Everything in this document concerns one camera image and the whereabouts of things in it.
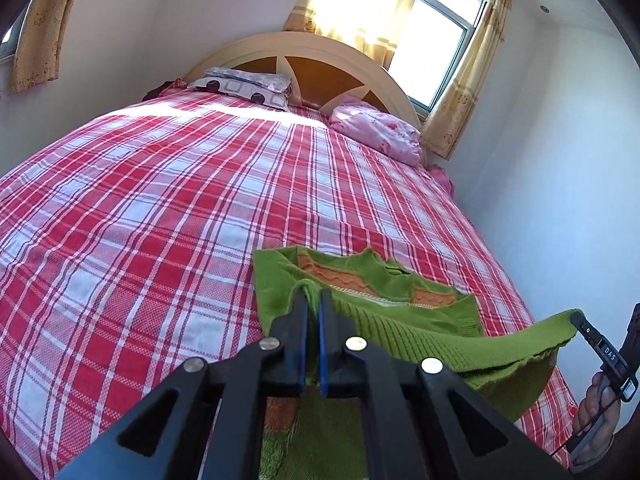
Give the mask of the green orange striped knit sweater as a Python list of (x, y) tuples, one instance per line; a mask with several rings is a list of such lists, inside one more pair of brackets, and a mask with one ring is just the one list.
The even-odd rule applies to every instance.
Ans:
[[(410, 363), (440, 359), (544, 450), (558, 450), (570, 436), (577, 404), (555, 367), (559, 350), (576, 335), (570, 311), (523, 322), (513, 333), (486, 330), (474, 295), (370, 248), (350, 256), (300, 246), (259, 249), (254, 279), (264, 330), (288, 313), (298, 290), (316, 314), (327, 288), (358, 336)], [(356, 401), (323, 399), (315, 370), (307, 380), (311, 390), (300, 399), (268, 403), (260, 478), (366, 478)]]

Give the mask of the red white plaid bedsheet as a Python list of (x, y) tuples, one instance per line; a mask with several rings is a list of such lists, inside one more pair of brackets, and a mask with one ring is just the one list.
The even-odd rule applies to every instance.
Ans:
[(423, 168), (330, 129), (183, 91), (114, 110), (1, 180), (1, 429), (51, 479), (188, 356), (262, 334), (252, 255), (372, 249), (474, 296), (490, 336), (533, 317)]

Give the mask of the pink cloth beside bed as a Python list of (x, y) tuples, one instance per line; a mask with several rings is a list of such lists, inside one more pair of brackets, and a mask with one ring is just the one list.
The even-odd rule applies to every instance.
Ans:
[(454, 198), (454, 182), (451, 181), (447, 171), (438, 165), (430, 165), (427, 173), (434, 179), (438, 186), (451, 198)]

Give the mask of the pink pillow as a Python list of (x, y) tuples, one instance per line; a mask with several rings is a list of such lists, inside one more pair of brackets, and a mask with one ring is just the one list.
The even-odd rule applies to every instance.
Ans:
[(410, 167), (422, 158), (420, 132), (408, 122), (367, 102), (347, 99), (332, 110), (330, 127)]

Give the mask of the yellow curtain right of back window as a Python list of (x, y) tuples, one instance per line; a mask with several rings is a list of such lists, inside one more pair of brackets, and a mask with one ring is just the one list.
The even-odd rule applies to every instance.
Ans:
[(511, 6), (512, 0), (485, 0), (469, 47), (423, 123), (421, 143), (440, 158), (450, 159), (473, 115), (498, 47), (506, 40)]

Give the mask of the yellow curtain of window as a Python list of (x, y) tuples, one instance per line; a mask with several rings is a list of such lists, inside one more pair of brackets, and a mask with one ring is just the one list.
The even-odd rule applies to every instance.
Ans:
[(385, 68), (416, 0), (297, 0), (286, 32), (310, 32), (367, 55)]
[(511, 6), (512, 0), (485, 0), (469, 47), (423, 123), (421, 143), (440, 158), (450, 159), (473, 115), (498, 47), (506, 40)]

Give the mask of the dark cloth at bed corner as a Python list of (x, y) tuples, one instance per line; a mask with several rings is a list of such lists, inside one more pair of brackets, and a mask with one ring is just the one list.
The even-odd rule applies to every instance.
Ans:
[(160, 86), (150, 90), (142, 99), (142, 101), (149, 101), (161, 98), (162, 96), (171, 96), (186, 88), (186, 83), (178, 78), (173, 81), (165, 81)]

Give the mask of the white grey patterned pillow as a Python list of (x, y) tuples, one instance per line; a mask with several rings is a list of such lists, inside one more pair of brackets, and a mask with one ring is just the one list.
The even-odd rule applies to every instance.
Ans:
[(188, 89), (235, 96), (273, 110), (287, 112), (288, 100), (292, 94), (292, 78), (280, 74), (211, 67), (203, 77), (190, 82)]

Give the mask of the beige wooden arched headboard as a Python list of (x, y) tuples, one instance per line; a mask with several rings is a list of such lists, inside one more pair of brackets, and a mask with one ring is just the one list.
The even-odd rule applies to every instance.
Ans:
[(413, 127), (420, 120), (413, 104), (387, 70), (341, 42), (309, 32), (265, 32), (227, 44), (183, 77), (194, 81), (209, 67), (274, 73), (292, 79), (292, 104), (329, 116), (344, 96), (353, 96)]

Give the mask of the back window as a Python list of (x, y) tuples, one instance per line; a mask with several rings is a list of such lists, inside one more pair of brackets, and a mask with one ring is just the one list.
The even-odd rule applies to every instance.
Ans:
[(454, 76), (485, 0), (416, 0), (402, 26), (388, 71), (425, 116)]

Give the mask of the yellow curtain at side window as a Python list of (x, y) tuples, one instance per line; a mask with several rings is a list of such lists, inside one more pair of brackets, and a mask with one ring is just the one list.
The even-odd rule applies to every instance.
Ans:
[(32, 0), (14, 54), (11, 92), (58, 79), (61, 51), (75, 0)]

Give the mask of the yellow curtain left of back window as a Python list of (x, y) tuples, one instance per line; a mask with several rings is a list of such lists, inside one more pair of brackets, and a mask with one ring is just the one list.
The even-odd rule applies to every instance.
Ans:
[(286, 32), (310, 32), (367, 55), (385, 68), (416, 0), (297, 0)]

